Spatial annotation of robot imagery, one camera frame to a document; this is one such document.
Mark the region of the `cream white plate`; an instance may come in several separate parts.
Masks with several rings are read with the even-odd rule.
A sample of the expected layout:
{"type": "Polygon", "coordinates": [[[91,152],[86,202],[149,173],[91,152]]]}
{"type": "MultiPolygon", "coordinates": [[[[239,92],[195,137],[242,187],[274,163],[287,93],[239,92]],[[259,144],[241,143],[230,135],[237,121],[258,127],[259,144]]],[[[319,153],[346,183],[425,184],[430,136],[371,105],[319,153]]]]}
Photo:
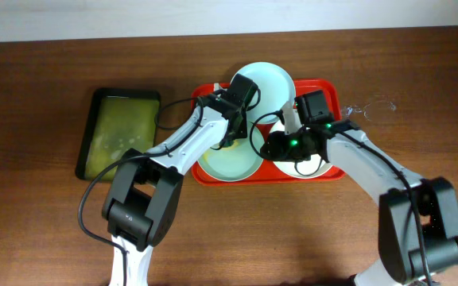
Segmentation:
{"type": "MultiPolygon", "coordinates": [[[[300,134],[290,134],[286,138],[286,147],[296,156],[306,154],[304,140],[300,134]]],[[[308,160],[293,159],[288,161],[274,161],[279,171],[296,179],[313,179],[325,174],[332,165],[326,163],[318,154],[312,154],[308,160]]]]}

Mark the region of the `light blue plate top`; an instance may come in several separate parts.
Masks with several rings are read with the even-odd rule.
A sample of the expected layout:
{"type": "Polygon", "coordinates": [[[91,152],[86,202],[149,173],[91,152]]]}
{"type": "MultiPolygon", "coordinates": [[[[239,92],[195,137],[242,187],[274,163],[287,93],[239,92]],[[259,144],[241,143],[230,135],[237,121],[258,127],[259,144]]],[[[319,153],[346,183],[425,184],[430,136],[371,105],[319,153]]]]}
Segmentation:
{"type": "Polygon", "coordinates": [[[276,64],[255,62],[243,66],[236,73],[251,79],[261,91],[259,104],[246,113],[250,122],[280,110],[286,102],[293,102],[296,97],[296,88],[289,73],[276,64]]]}

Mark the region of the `light blue plate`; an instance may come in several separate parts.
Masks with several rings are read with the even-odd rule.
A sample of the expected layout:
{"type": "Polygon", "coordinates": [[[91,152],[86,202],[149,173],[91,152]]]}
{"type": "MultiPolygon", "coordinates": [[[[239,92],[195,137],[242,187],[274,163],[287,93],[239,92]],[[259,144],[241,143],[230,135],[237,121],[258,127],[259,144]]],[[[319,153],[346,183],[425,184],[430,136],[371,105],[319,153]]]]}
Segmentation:
{"type": "Polygon", "coordinates": [[[250,122],[280,110],[286,102],[293,102],[296,97],[296,88],[289,73],[276,64],[255,62],[243,66],[236,73],[251,79],[261,91],[259,104],[246,113],[250,122]]]}
{"type": "Polygon", "coordinates": [[[210,147],[197,161],[200,168],[210,177],[223,182],[236,182],[252,176],[262,165],[263,159],[251,147],[260,148],[264,138],[257,127],[250,132],[252,124],[247,124],[247,137],[236,139],[229,147],[215,150],[210,147]]]}

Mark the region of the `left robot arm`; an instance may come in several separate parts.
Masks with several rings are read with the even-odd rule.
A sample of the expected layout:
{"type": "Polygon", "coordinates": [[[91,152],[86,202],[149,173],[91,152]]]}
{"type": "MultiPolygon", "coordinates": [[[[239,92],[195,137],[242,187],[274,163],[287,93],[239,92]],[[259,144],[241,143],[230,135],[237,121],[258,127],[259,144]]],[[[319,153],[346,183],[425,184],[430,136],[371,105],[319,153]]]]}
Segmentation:
{"type": "Polygon", "coordinates": [[[102,206],[114,260],[112,285],[145,285],[153,248],[176,215],[185,173],[214,145],[244,138],[258,85],[236,75],[227,89],[195,99],[192,115],[159,145],[127,151],[110,165],[114,179],[102,206]]]}

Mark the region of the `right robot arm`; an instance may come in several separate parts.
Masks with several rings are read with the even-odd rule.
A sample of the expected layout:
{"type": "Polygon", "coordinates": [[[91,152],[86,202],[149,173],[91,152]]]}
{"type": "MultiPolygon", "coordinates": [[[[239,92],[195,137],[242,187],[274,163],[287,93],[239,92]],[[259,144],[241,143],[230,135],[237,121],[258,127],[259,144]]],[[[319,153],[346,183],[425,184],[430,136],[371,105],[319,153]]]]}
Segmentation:
{"type": "Polygon", "coordinates": [[[296,97],[273,115],[284,129],[268,135],[260,157],[297,163],[317,155],[378,205],[379,259],[343,285],[432,285],[433,275],[458,265],[458,199],[448,180],[410,171],[356,123],[335,120],[322,91],[296,97]]]}

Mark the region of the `black tray with green water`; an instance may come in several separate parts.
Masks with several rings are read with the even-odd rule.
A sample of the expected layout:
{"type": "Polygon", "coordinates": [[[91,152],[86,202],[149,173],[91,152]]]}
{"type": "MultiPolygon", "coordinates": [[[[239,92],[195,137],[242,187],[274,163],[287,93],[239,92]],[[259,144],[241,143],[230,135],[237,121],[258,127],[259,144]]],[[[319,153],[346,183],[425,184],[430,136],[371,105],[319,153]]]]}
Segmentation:
{"type": "Polygon", "coordinates": [[[154,146],[155,116],[161,96],[154,90],[101,87],[91,98],[75,174],[92,180],[128,149],[140,153],[154,146]]]}

